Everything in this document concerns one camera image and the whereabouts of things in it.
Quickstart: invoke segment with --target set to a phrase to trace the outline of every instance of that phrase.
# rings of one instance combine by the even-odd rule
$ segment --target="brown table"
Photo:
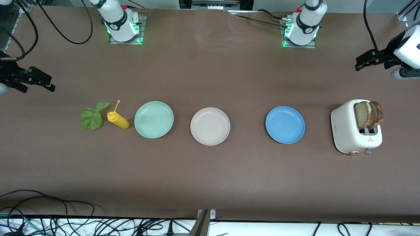
[[[72,40],[87,37],[83,8],[47,12]],[[36,189],[95,202],[102,206],[95,215],[194,217],[215,208],[227,220],[420,220],[420,83],[393,81],[382,66],[354,71],[355,58],[372,48],[361,14],[326,14],[317,49],[309,50],[282,48],[275,27],[220,10],[156,10],[143,45],[109,45],[98,11],[90,12],[94,33],[84,45],[61,38],[39,8],[31,12],[39,43],[19,65],[47,72],[57,89],[0,97],[1,192]],[[369,21],[381,49],[404,30],[392,15]],[[32,44],[26,17],[16,37]],[[12,45],[8,53],[19,50]],[[383,143],[370,156],[350,157],[336,150],[329,115],[361,98],[383,106]],[[81,126],[85,108],[112,102],[109,111],[118,99],[129,129]],[[167,103],[175,122],[164,137],[146,139],[133,118],[153,100]],[[265,116],[280,105],[305,119],[298,143],[279,144],[265,131]],[[189,129],[195,112],[210,106],[231,121],[229,137],[214,147]],[[36,201],[27,211],[64,213]]]

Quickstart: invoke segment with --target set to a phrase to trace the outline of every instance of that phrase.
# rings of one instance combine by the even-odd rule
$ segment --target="cable connector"
[[[166,233],[166,236],[172,236],[175,234],[172,229],[172,224],[173,224],[172,221],[169,221],[169,228],[168,228],[168,232]]]

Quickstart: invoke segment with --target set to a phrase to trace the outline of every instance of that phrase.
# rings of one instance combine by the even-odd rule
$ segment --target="mint green plate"
[[[148,139],[160,138],[172,128],[173,112],[163,102],[148,102],[141,106],[134,117],[137,132]]]

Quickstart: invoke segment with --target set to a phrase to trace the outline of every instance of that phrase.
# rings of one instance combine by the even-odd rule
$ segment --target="bread slice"
[[[383,122],[383,111],[381,105],[378,102],[370,102],[369,105],[373,113],[373,122],[368,125],[368,128],[369,130],[372,130]]]
[[[354,105],[356,113],[357,127],[359,129],[367,128],[373,122],[372,108],[368,102],[360,102]]]

